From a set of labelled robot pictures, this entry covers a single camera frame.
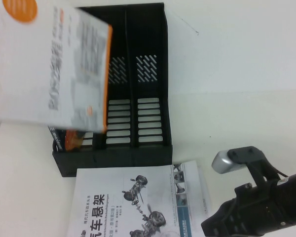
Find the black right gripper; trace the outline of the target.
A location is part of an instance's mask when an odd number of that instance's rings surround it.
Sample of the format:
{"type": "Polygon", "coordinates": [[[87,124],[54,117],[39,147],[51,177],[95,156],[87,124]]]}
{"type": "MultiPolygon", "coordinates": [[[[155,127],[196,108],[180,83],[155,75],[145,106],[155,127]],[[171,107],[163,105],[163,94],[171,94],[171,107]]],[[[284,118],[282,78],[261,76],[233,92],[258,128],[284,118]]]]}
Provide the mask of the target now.
{"type": "Polygon", "coordinates": [[[235,188],[236,198],[224,202],[201,223],[206,237],[259,237],[288,225],[276,204],[274,185],[235,188]]]}

